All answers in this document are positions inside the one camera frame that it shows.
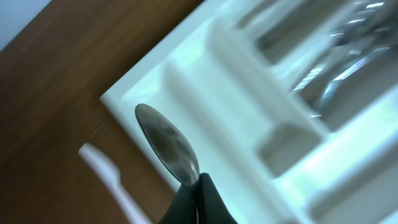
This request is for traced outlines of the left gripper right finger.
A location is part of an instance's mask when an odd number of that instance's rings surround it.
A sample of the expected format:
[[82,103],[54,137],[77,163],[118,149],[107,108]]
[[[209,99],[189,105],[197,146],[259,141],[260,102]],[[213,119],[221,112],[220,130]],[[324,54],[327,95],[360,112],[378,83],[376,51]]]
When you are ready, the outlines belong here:
[[209,174],[200,174],[197,194],[199,224],[237,224]]

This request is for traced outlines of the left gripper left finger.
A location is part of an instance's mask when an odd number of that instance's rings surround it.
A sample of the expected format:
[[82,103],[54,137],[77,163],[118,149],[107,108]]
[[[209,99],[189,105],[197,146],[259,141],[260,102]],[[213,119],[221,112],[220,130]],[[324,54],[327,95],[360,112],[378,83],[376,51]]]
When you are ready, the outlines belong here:
[[196,224],[197,198],[192,187],[181,185],[159,224]]

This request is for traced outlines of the small metal spoon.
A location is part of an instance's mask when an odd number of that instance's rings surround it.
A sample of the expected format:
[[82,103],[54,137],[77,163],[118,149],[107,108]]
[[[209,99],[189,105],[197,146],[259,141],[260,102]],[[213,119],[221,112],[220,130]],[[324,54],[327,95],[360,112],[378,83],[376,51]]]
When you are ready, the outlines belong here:
[[152,150],[183,185],[193,187],[200,178],[196,154],[180,130],[155,108],[140,103],[135,115]]

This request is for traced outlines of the white plastic knife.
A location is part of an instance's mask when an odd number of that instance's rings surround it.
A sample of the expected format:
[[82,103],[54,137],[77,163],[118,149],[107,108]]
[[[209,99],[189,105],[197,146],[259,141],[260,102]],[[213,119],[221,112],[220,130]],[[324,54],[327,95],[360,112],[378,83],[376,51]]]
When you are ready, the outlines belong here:
[[78,154],[108,189],[129,223],[152,223],[124,188],[119,168],[105,153],[86,142],[80,147]]

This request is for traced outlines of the large metal spoon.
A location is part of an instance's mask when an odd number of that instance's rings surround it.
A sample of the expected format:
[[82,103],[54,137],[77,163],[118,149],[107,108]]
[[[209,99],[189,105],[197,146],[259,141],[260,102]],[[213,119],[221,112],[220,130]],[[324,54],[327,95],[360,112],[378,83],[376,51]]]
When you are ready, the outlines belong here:
[[298,95],[306,103],[313,104],[332,73],[361,52],[362,50],[352,49],[350,46],[330,47],[317,58],[305,76],[291,89],[291,93]]
[[372,61],[375,61],[379,57],[383,56],[386,52],[391,52],[394,50],[395,47],[392,45],[376,47],[365,56],[361,56],[359,59],[354,59],[350,63],[350,66],[334,75],[333,78],[326,84],[320,96],[318,97],[317,102],[315,103],[315,108],[313,109],[314,115],[312,115],[312,117],[319,118],[323,116],[326,109],[329,107],[330,102],[335,97],[339,87],[345,80],[352,77],[356,72],[366,65],[369,65]]

